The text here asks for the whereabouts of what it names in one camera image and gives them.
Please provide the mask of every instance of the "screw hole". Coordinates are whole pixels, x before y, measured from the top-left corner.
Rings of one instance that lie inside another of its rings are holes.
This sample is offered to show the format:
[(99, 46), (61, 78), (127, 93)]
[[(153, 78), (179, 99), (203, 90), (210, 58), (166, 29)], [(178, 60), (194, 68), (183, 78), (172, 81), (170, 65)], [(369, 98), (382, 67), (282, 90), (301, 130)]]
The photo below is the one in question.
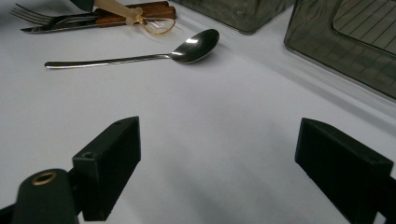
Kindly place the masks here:
[(85, 152), (81, 155), (83, 158), (87, 158), (87, 159), (92, 159), (95, 157), (95, 154), (93, 152)]
[(49, 182), (51, 182), (53, 179), (55, 179), (55, 177), (56, 177), (55, 172), (47, 172), (47, 173), (35, 176), (35, 178), (33, 178), (33, 180), (32, 180), (32, 184), (34, 186), (45, 185), (45, 184), (48, 184)]

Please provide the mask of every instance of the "spoon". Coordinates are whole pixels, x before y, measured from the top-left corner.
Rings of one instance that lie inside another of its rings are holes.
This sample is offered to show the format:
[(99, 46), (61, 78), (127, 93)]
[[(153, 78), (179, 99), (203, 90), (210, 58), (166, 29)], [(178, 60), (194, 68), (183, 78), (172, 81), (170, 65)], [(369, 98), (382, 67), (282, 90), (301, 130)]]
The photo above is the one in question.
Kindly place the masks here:
[(89, 62), (47, 62), (44, 66), (48, 68), (78, 68), (115, 63), (133, 63), (151, 59), (172, 59), (177, 63), (193, 63), (204, 58), (219, 42), (219, 32), (214, 29), (202, 31), (201, 33), (187, 39), (177, 49), (168, 54), (152, 54), (132, 58), (109, 59)]

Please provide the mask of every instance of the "clear plastic container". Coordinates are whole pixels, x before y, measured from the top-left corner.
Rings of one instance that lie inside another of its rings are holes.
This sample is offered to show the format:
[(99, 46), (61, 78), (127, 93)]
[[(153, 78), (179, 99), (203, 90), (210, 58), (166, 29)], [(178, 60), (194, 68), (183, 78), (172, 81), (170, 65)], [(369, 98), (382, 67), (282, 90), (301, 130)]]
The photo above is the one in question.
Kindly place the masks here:
[(285, 44), (396, 99), (394, 0), (296, 0)]
[(232, 26), (244, 35), (260, 27), (294, 3), (294, 0), (170, 0)]

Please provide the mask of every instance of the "table surface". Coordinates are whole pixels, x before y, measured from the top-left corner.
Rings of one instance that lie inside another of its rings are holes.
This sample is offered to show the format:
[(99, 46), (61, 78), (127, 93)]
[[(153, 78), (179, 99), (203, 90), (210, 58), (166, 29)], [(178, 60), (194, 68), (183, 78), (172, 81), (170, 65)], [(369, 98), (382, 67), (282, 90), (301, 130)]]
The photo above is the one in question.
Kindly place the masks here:
[[(175, 5), (177, 25), (159, 37), (138, 25), (28, 35), (20, 29), (30, 25), (8, 13), (15, 3), (0, 2), (1, 207), (15, 202), (23, 179), (70, 170), (102, 130), (134, 116), (142, 161), (106, 223), (347, 223), (294, 162), (302, 118), (396, 161), (396, 104), (288, 51), (292, 7), (241, 35)], [(67, 0), (18, 3), (81, 12)], [(209, 28), (219, 44), (197, 63), (44, 67), (168, 53)]]

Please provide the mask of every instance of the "metal ring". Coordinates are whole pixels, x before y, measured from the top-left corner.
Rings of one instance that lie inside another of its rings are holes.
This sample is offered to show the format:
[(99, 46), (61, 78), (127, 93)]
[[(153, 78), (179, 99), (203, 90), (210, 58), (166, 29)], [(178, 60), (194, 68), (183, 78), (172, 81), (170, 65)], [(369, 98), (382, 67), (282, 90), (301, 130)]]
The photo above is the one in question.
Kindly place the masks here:
[(32, 180), (32, 184), (34, 186), (45, 185), (45, 184), (48, 184), (49, 182), (51, 182), (53, 179), (55, 179), (55, 177), (56, 177), (55, 172), (46, 172), (41, 175), (35, 176), (35, 178), (33, 178), (33, 180)]

